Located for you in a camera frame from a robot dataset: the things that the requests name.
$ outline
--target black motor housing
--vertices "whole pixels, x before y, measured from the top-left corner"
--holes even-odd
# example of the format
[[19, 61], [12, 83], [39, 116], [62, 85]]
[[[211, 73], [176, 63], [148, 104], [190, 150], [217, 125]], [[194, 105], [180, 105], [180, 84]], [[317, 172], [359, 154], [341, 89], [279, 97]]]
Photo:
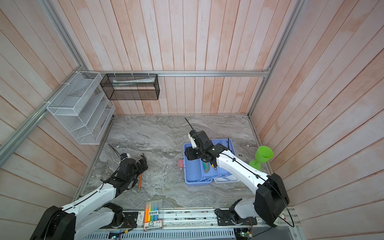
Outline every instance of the black motor housing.
[[[283, 199], [280, 198], [271, 185], [279, 192]], [[253, 203], [255, 211], [269, 226], [276, 227], [273, 223], [285, 209], [285, 204], [289, 204], [283, 180], [279, 175], [273, 173], [271, 176], [268, 176], [266, 182], [262, 185], [257, 185], [257, 187], [255, 202]]]

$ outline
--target black wire mesh basket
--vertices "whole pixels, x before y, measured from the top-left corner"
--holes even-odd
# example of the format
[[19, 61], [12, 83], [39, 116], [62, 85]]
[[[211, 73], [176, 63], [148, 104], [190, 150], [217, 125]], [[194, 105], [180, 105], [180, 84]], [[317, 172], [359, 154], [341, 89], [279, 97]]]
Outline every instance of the black wire mesh basket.
[[109, 100], [158, 100], [156, 74], [107, 73], [100, 83]]

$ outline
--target pink object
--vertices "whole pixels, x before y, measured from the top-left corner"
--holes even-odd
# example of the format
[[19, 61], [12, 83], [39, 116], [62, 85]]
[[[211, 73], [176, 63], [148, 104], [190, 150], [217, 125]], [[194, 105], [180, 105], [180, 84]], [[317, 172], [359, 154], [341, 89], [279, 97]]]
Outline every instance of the pink object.
[[178, 167], [184, 167], [184, 160], [183, 159], [179, 159], [179, 162], [177, 164]]

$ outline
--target wall organizer shelf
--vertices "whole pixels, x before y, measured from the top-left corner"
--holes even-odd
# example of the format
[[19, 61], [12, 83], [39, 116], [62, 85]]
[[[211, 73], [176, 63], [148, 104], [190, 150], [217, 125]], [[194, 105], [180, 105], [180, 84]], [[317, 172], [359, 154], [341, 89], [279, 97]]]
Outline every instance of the wall organizer shelf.
[[78, 72], [47, 107], [79, 144], [99, 144], [115, 111], [95, 93], [100, 82], [100, 73]]
[[109, 100], [158, 100], [159, 82], [156, 74], [107, 73], [101, 87]]

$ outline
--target green cup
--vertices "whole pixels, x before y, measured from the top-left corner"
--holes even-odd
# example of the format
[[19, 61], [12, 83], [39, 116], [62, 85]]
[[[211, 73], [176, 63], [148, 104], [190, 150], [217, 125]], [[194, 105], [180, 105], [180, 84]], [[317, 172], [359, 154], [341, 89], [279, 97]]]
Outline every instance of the green cup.
[[255, 160], [259, 163], [268, 162], [273, 157], [273, 151], [267, 146], [260, 146], [255, 154]]
[[262, 168], [262, 164], [259, 163], [259, 162], [257, 162], [256, 160], [251, 160], [251, 161], [249, 162], [249, 166], [251, 166], [251, 167], [253, 167], [254, 169], [259, 170], [259, 171], [260, 171], [260, 169]]

